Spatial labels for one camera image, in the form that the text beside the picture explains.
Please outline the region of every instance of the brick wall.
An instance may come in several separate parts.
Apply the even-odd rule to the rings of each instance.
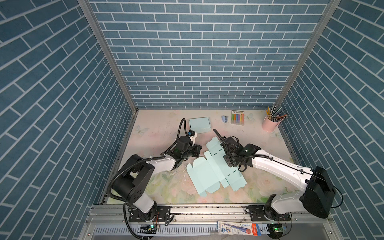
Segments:
[[[130,116],[76,0],[0,1],[0,239],[78,237]]]
[[[265,108],[329,0],[91,0],[139,108]]]
[[[301,164],[344,194],[332,215],[351,240],[384,233],[383,12],[382,0],[342,0],[283,102]]]

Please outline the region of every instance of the robotic arm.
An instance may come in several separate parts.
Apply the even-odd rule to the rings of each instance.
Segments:
[[[181,125],[184,122],[186,136],[179,137]],[[319,218],[327,218],[333,199],[336,194],[335,187],[326,172],[321,167],[311,169],[302,167],[281,158],[275,157],[260,147],[247,144],[243,147],[238,139],[222,137],[215,129],[214,132],[221,140],[228,166],[255,167],[270,172],[299,189],[298,192],[284,195],[273,194],[264,205],[264,214],[270,220],[276,220],[279,215],[288,212],[307,211]],[[189,157],[199,157],[201,146],[194,144],[197,134],[185,129],[185,119],[182,120],[177,134],[177,140],[162,156],[143,159],[132,155],[119,170],[108,186],[110,197],[124,201],[131,208],[140,210],[139,217],[144,221],[152,221],[155,217],[157,203],[145,192],[145,188],[152,175],[174,170],[183,160]],[[136,178],[130,172],[139,172]],[[113,195],[114,189],[121,197]]]

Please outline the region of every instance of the table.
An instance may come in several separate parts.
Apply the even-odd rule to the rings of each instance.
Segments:
[[[245,110],[245,125],[224,123],[221,116],[228,116],[230,110],[140,110],[124,152],[120,167],[128,158],[137,154],[141,157],[159,156],[174,141],[177,135],[179,123],[182,118],[188,119],[209,117],[212,130],[198,134],[196,144],[203,148],[200,156],[207,151],[205,144],[215,137],[213,128],[222,136],[236,136],[245,146],[252,143],[267,152],[284,160],[293,162],[287,146],[278,128],[269,133],[261,128],[265,117],[264,110]],[[176,170],[162,172],[154,175],[146,188],[146,193],[159,204],[183,204],[183,203],[259,203],[266,202],[271,194],[283,194],[297,189],[285,180],[276,177],[260,169],[250,168],[243,172],[247,184],[237,191],[230,186],[220,189],[207,197],[201,197],[187,171],[186,166],[195,158],[191,157]],[[122,202],[109,198],[107,204],[121,204]]]

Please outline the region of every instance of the mint green flattened box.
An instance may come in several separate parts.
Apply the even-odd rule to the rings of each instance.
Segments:
[[[192,118],[189,119],[189,128],[196,133],[210,132],[211,122],[209,118]]]
[[[204,155],[207,159],[199,157],[193,161],[193,167],[190,163],[187,165],[187,172],[199,195],[206,197],[205,191],[214,193],[220,188],[220,183],[224,188],[230,185],[233,191],[244,187],[247,182],[237,168],[228,167],[223,158],[224,149],[217,137],[206,146],[208,151]]]

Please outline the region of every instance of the pink cup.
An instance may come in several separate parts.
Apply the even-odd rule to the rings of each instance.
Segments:
[[[275,127],[277,127],[280,123],[281,123],[281,121],[273,122],[273,121],[269,120],[267,118],[267,116],[265,116],[263,124],[262,124],[262,128],[266,132],[272,132],[275,129]]]

